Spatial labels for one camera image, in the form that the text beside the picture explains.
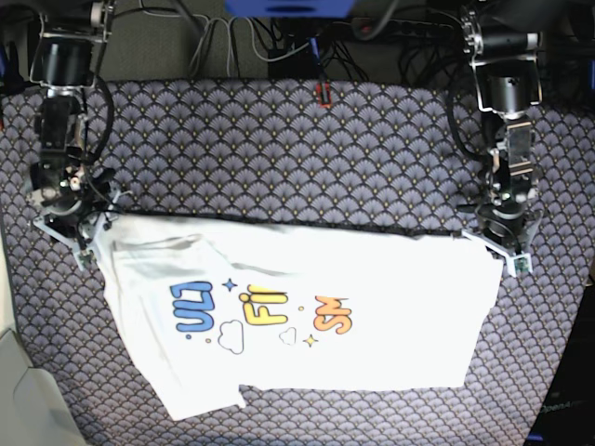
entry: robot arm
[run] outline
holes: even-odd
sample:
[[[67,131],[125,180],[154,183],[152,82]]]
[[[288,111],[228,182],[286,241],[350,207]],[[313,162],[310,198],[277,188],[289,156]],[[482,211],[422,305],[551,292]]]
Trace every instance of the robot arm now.
[[[111,33],[114,4],[113,0],[71,1],[66,2],[72,6],[69,9],[61,2],[30,3],[47,12],[40,16],[40,41],[30,76],[32,82],[46,87],[47,93],[35,120],[41,143],[39,162],[31,166],[25,188],[30,202],[41,211],[34,225],[69,245],[83,269],[91,260],[87,244],[103,225],[105,213],[113,210],[119,193],[110,187],[112,170],[98,177],[92,171],[112,131],[112,97],[99,69]],[[95,85],[109,110],[104,135],[90,152],[85,90]]]
[[[517,5],[522,8],[524,2]],[[537,70],[540,34],[503,24],[497,19],[502,13],[496,6],[488,4],[484,13],[468,10],[463,17],[465,51],[489,146],[483,156],[485,199],[474,209],[480,231],[464,231],[464,235],[505,257],[509,273],[517,276],[533,271],[528,251],[542,217],[529,212],[537,196],[537,180],[534,134],[527,116],[529,108],[542,100]]]

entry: metal bracket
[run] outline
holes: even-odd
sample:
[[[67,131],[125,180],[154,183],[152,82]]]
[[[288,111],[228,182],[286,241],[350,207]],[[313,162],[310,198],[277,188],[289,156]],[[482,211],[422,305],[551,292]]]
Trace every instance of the metal bracket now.
[[[86,237],[93,241],[85,250],[81,249],[81,246],[79,245],[78,241],[64,237],[62,234],[50,228],[46,224],[46,217],[51,216],[51,214],[47,210],[42,211],[42,215],[33,220],[33,225],[36,228],[45,232],[50,237],[56,239],[58,242],[64,243],[66,246],[68,246],[68,248],[73,252],[76,265],[81,271],[84,271],[89,268],[91,262],[93,261],[93,257],[96,252],[95,239],[102,231],[105,230],[104,225],[107,222],[107,218],[112,215],[110,211],[113,210],[114,205],[118,203],[118,200],[120,199],[120,197],[122,197],[122,195],[123,194],[119,189],[112,190],[112,192],[109,194],[112,203],[110,204],[108,209],[105,212],[99,214],[99,217],[95,224],[91,225],[86,223],[84,225],[84,232],[86,233]]]
[[[493,240],[488,239],[483,234],[474,234],[472,232],[463,230],[463,237],[481,242],[490,251],[494,251],[496,254],[504,257],[506,260],[506,269],[512,277],[519,277],[522,273],[533,274],[533,262],[531,261],[531,255],[528,253],[515,254],[514,251],[508,250],[503,246],[500,246]]]
[[[504,257],[506,260],[507,271],[512,277],[519,277],[524,273],[533,274],[533,260],[531,254],[528,253],[529,248],[533,244],[533,239],[537,234],[537,230],[541,225],[544,212],[539,211],[532,214],[534,219],[531,224],[527,225],[524,230],[525,238],[522,247],[523,252],[517,254],[513,249],[507,249],[504,246],[494,242],[481,233],[474,233],[470,230],[462,230],[461,235],[469,240],[481,242],[487,249]]]

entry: blue device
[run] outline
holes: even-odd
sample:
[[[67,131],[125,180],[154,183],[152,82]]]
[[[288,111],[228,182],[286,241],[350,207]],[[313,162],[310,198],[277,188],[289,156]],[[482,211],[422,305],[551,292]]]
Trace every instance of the blue device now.
[[[239,17],[347,17],[355,0],[227,0]]]

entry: printed graphic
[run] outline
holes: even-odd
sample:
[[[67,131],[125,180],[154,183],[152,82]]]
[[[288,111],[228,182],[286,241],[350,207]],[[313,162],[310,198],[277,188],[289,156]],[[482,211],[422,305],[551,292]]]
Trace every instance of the printed graphic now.
[[[219,327],[219,345],[234,355],[244,352],[244,326],[240,321],[223,322]]]
[[[305,339],[304,342],[308,344],[308,347],[312,348],[314,343],[318,342],[318,340],[314,339],[314,337],[310,335],[310,337],[308,339]]]
[[[211,290],[213,290],[213,285],[209,282],[182,283],[170,288],[171,295],[174,298],[180,299],[184,295],[188,299],[174,301],[174,316],[178,319],[196,320],[195,323],[179,323],[176,325],[179,332],[201,333],[208,332],[213,328],[215,321],[210,314],[206,313],[215,309]],[[190,300],[190,298],[199,296],[201,300]]]
[[[294,327],[288,328],[279,334],[279,339],[281,339],[286,346],[294,346],[297,338],[298,331]]]
[[[236,286],[238,286],[238,285],[236,285],[235,283],[233,283],[233,282],[231,281],[231,279],[229,279],[229,280],[228,280],[226,283],[223,283],[223,286],[224,286],[224,287],[226,287],[226,288],[227,288],[227,290],[228,290],[228,291],[231,293],[231,290],[232,290],[233,288],[235,288]]]
[[[287,316],[271,315],[266,307],[287,303],[289,299],[284,292],[249,285],[248,294],[240,294],[240,300],[244,302],[245,321],[250,325],[280,325],[288,321]],[[255,310],[254,304],[259,304],[258,311]]]
[[[326,332],[340,325],[337,328],[337,334],[344,335],[351,329],[352,322],[349,317],[351,310],[341,307],[341,301],[346,299],[317,295],[316,300],[323,303],[321,307],[316,309],[316,314],[318,315],[314,319],[314,328],[316,330]]]

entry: gray patterned carpet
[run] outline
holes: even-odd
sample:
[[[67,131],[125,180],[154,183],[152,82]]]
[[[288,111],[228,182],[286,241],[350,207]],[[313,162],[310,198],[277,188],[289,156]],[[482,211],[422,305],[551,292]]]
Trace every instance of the gray patterned carpet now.
[[[112,85],[116,122],[104,165],[135,210],[452,232],[469,224],[478,166],[453,148],[443,99],[426,90],[334,83],[316,105],[313,83],[151,82]],[[262,392],[244,410],[172,422],[132,365],[102,298],[102,278],[79,272],[64,246],[29,227],[20,192],[36,158],[39,94],[3,101],[0,203],[19,332],[35,366],[53,373],[94,445],[521,445],[570,334],[593,258],[595,125],[535,109],[543,170],[535,208],[548,211],[535,275],[505,277],[483,325],[466,385],[405,392]],[[99,93],[92,114],[105,114]],[[473,100],[456,108],[477,141]],[[94,138],[104,127],[92,124]],[[374,371],[370,370],[370,379]]]

